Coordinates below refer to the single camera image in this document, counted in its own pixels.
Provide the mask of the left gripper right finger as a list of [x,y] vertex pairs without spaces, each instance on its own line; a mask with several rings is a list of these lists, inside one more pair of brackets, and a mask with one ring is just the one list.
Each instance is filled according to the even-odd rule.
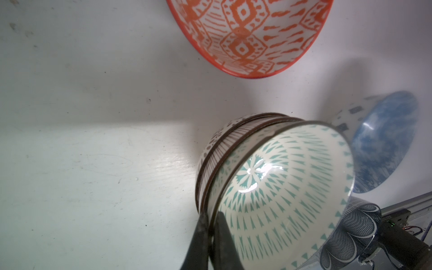
[[225,215],[219,211],[213,230],[210,258],[215,270],[243,270]]

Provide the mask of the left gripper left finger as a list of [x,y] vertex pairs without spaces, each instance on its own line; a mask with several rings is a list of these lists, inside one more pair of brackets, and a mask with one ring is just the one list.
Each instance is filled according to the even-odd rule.
[[180,270],[207,270],[209,259],[209,219],[205,212],[199,216],[193,237]]

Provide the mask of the green triangle patterned bowl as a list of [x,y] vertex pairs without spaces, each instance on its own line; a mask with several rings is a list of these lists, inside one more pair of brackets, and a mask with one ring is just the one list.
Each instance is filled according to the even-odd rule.
[[295,270],[327,242],[354,185],[346,138],[321,121],[253,133],[218,170],[207,212],[222,212],[246,270]]

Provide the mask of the pink striped bowl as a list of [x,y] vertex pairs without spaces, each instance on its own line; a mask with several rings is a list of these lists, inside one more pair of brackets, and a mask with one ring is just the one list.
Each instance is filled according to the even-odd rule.
[[245,123],[243,126],[238,127],[232,133],[230,133],[212,152],[209,163],[204,169],[203,173],[203,182],[201,184],[201,195],[200,199],[201,207],[200,213],[203,209],[208,206],[208,196],[209,190],[212,187],[213,181],[216,177],[216,172],[221,168],[223,162],[227,160],[230,154],[232,154],[240,144],[246,141],[253,133],[263,129],[264,127],[268,127],[271,124],[281,123],[284,119],[287,119],[291,122],[301,121],[301,118],[297,117],[271,117],[271,118],[261,118],[252,120],[248,123]]

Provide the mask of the dark navy flower bowl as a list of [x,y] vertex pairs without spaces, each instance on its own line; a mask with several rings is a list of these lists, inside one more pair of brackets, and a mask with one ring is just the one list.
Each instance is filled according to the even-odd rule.
[[359,258],[370,245],[381,222],[378,205],[351,197],[336,230],[321,249],[324,270],[340,270]]

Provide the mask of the blue damask patterned bowl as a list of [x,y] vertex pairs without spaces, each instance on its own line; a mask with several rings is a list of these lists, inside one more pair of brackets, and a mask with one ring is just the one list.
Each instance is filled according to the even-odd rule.
[[360,99],[330,120],[353,151],[355,193],[372,191],[397,169],[414,140],[418,118],[415,95],[397,91]]

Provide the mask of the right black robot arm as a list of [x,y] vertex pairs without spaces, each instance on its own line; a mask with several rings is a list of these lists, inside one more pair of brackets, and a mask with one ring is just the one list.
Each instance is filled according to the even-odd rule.
[[370,245],[359,256],[360,263],[372,263],[372,255],[381,249],[385,255],[394,258],[401,266],[397,270],[430,270],[432,268],[432,247],[406,229],[411,212],[396,210],[382,217]]

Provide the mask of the red patterned bowl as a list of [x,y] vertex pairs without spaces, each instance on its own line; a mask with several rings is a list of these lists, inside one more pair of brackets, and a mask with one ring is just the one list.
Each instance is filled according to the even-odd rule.
[[332,1],[168,1],[184,36],[219,70],[258,79],[283,72],[311,47]]

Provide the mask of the aluminium mounting rail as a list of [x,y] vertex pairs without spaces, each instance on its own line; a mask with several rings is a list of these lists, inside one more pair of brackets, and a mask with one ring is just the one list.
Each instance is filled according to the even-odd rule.
[[428,214],[432,211],[432,192],[427,192],[415,198],[399,202],[386,208],[382,208],[382,216],[388,216],[401,209],[411,212],[410,218],[415,219]]

